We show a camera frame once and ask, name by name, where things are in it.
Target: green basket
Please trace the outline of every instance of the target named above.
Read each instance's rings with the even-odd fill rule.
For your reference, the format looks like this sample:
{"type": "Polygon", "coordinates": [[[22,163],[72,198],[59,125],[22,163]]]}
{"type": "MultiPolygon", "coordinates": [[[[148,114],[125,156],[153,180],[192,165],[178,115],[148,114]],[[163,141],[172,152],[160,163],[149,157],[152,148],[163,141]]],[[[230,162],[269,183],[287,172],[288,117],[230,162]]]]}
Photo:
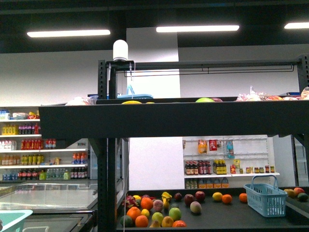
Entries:
{"type": "Polygon", "coordinates": [[[33,213],[32,210],[0,210],[2,220],[1,232],[22,232],[26,217],[33,213]]]}

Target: black shelf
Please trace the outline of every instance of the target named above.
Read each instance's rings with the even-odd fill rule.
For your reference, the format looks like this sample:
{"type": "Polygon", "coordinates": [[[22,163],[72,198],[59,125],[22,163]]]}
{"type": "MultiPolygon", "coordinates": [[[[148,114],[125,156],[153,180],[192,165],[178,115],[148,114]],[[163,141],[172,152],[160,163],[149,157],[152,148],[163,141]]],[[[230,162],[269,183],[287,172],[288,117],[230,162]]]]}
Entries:
{"type": "Polygon", "coordinates": [[[44,138],[309,133],[309,101],[40,107],[44,138]]]}

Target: blue plastic basket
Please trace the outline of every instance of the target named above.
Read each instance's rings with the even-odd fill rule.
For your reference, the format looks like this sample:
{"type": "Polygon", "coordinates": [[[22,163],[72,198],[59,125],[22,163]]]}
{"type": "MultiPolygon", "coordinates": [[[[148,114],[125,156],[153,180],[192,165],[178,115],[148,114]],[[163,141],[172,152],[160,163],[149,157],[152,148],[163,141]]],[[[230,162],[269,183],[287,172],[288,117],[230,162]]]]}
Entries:
{"type": "Polygon", "coordinates": [[[32,210],[0,210],[2,220],[1,232],[22,232],[26,217],[32,214],[32,210]]]}
{"type": "Polygon", "coordinates": [[[248,205],[264,217],[284,217],[287,192],[278,188],[278,180],[274,175],[254,176],[246,189],[248,205]],[[274,185],[254,184],[257,177],[272,176],[274,185]]]}

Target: fluorescent light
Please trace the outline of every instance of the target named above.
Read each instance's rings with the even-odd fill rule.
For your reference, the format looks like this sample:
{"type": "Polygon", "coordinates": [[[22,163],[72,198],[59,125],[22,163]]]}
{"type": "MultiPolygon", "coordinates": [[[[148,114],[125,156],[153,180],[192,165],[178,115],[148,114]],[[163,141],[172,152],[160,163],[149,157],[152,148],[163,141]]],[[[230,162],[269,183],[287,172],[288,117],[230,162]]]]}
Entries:
{"type": "Polygon", "coordinates": [[[63,31],[36,31],[28,32],[30,37],[68,37],[68,36],[92,36],[110,35],[109,30],[63,30],[63,31]]]}
{"type": "Polygon", "coordinates": [[[309,28],[309,22],[304,23],[288,23],[284,27],[285,29],[303,29],[303,28],[309,28]]]}
{"type": "Polygon", "coordinates": [[[199,31],[236,31],[238,25],[218,26],[186,26],[186,27],[157,27],[157,32],[199,32],[199,31]]]}

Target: metal shelf frame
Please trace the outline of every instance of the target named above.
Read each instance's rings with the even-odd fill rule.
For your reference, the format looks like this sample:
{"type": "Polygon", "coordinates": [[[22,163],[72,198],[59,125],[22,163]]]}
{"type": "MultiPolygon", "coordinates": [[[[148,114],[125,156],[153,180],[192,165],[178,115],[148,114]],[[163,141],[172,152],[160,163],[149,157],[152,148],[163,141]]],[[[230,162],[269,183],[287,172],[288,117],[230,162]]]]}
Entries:
{"type": "Polygon", "coordinates": [[[156,104],[121,105],[120,103],[126,100],[116,99],[116,74],[119,71],[129,71],[130,65],[135,66],[135,70],[296,65],[299,89],[302,91],[309,83],[307,58],[309,55],[305,54],[293,60],[135,64],[130,60],[125,62],[99,60],[97,105],[39,107],[42,137],[89,139],[98,156],[98,216],[100,218],[98,230],[116,231],[115,157],[119,138],[298,134],[308,148],[306,156],[307,160],[309,159],[309,121],[301,120],[299,117],[299,115],[302,115],[303,119],[309,117],[309,101],[232,102],[236,98],[231,97],[223,98],[224,102],[195,103],[197,98],[179,98],[153,99],[152,101],[156,104]],[[201,127],[198,123],[200,121],[207,123],[201,127]],[[220,127],[215,123],[217,121],[221,122],[220,127]],[[115,214],[111,213],[111,209],[115,209],[115,214]]]}

